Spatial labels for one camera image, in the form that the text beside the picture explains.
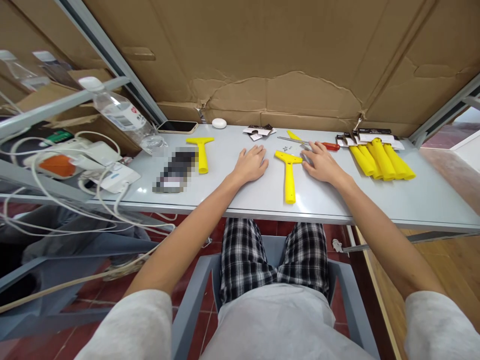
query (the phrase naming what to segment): white table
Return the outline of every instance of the white table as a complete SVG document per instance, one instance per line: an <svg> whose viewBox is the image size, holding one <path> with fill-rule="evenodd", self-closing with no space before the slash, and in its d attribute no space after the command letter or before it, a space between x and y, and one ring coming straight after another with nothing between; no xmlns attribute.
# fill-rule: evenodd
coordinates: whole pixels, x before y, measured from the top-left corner
<svg viewBox="0 0 480 360"><path fill-rule="evenodd" d="M141 179L130 186L123 198L121 209L136 212L165 212L188 214L200 204L229 174L242 148L263 145L265 158L270 164L265 174L257 181L245 185L225 212L228 217L253 219L304 221L328 224L353 224L353 218L337 191L327 183L310 177L301 164L293 165L296 203L284 201L285 164L274 157L276 150L285 146L287 153L298 156L299 144L282 140L288 137L286 129L268 138L253 142L242 130L244 126L229 125L216 129L211 125L199 125L191 135L165 134L169 155L187 144L187 138L214 137L206 144L208 173L199 175L197 169L181 193L154 193L152 187L168 162L168 158L152 157L145 152L139 154L130 167L141 174ZM303 140L335 142L336 132L294 130ZM399 228L435 230L447 232L480 233L480 217L457 194L457 192L420 155L413 145L405 140L405 150L399 155L406 161L417 177L410 181L373 180L362 174L351 152L341 148L332 152L333 158L350 175L360 188L387 214ZM118 195L103 191L102 198L112 205ZM98 205L98 200L88 202Z"/></svg>

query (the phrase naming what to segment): hand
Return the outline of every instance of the hand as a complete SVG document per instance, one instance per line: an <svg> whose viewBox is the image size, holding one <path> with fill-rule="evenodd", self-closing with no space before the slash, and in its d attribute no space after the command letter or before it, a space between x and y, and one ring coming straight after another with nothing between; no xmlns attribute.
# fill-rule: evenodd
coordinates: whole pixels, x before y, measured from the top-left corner
<svg viewBox="0 0 480 360"><path fill-rule="evenodd" d="M309 142L312 151L303 150L301 153L311 160L313 166L307 161L301 164L303 168L315 179L339 186L345 181L351 180L348 175L330 155L327 148L319 141Z"/></svg>
<svg viewBox="0 0 480 360"><path fill-rule="evenodd" d="M262 162L266 152L267 149L264 149L263 145L255 145L249 152L247 149L243 149L238 156L235 169L229 176L240 186L257 180L269 166L268 159Z"/></svg>

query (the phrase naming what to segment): yellow plastic handle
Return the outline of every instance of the yellow plastic handle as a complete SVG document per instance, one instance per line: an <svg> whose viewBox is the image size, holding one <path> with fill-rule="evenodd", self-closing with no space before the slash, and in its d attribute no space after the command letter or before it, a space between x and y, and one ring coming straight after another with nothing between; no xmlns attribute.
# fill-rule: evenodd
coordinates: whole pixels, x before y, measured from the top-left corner
<svg viewBox="0 0 480 360"><path fill-rule="evenodd" d="M407 170L405 169L404 162L402 159L397 155L395 150L392 148L390 144L383 144L383 149L385 150L386 155L391 161L393 168L395 169L395 179L401 180L405 178L407 175Z"/></svg>
<svg viewBox="0 0 480 360"><path fill-rule="evenodd" d="M417 177L417 175L412 171L412 169L407 165L407 163L395 152L395 150L392 148L390 144L384 144L383 147L385 149L386 154L390 158L393 166L397 164L398 166L402 167L404 171L402 179L412 180Z"/></svg>
<svg viewBox="0 0 480 360"><path fill-rule="evenodd" d="M295 204L295 181L294 166L290 162L285 163L285 202Z"/></svg>
<svg viewBox="0 0 480 360"><path fill-rule="evenodd" d="M377 137L371 142L373 148L375 149L376 161L380 166L381 173L383 175L384 181L390 181L395 179L396 172L392 162L390 161L387 153L382 146L382 141Z"/></svg>
<svg viewBox="0 0 480 360"><path fill-rule="evenodd" d="M372 176L375 172L375 168L372 164L365 158L365 156L360 152L359 148L356 146L350 146L350 151L355 157L356 162L362 169L363 173L366 176Z"/></svg>
<svg viewBox="0 0 480 360"><path fill-rule="evenodd" d="M358 145L358 149L363 154L365 159L373 166L373 170L374 170L374 173L372 175L373 178L381 179L383 177L382 172L380 171L379 167L377 166L377 162L375 161L374 157L372 156L370 151L367 149L367 147L365 145Z"/></svg>
<svg viewBox="0 0 480 360"><path fill-rule="evenodd" d="M206 174L209 172L209 163L207 161L207 152L205 151L205 144L198 143L198 172Z"/></svg>
<svg viewBox="0 0 480 360"><path fill-rule="evenodd" d="M371 157L373 158L373 161L375 161L376 169L378 170L376 173L373 174L373 178L375 180L383 179L384 175L382 174L382 170L380 170L380 165L379 165L379 162L377 161L377 155L375 154L374 146L372 145L371 142L367 142L366 148L370 153Z"/></svg>

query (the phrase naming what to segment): plaid shorts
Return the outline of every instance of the plaid shorts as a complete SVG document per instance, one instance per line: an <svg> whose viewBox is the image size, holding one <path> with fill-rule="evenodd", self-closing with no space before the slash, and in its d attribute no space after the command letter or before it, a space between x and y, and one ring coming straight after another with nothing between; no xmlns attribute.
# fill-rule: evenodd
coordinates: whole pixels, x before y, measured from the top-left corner
<svg viewBox="0 0 480 360"><path fill-rule="evenodd" d="M268 264L259 227L252 219L229 218L221 250L223 304L274 283L303 285L328 297L327 242L322 224L298 222L286 238L283 263Z"/></svg>

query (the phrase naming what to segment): screwdriver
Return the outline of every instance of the screwdriver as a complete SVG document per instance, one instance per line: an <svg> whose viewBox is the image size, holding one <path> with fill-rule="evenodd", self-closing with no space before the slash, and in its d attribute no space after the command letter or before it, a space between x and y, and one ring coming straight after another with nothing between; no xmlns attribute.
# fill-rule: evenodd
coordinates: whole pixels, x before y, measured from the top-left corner
<svg viewBox="0 0 480 360"><path fill-rule="evenodd" d="M303 140L296 140L296 139L292 139L292 138L289 138L289 137L282 137L282 136L277 136L278 139L282 139L282 140L289 140L289 141L293 141L295 143L300 143L300 144L304 144L304 145L308 145L309 142L308 141L303 141ZM331 142L322 142L323 146L326 147L327 150L330 150L330 151L338 151L340 150L340 145L338 144L333 144Z"/></svg>

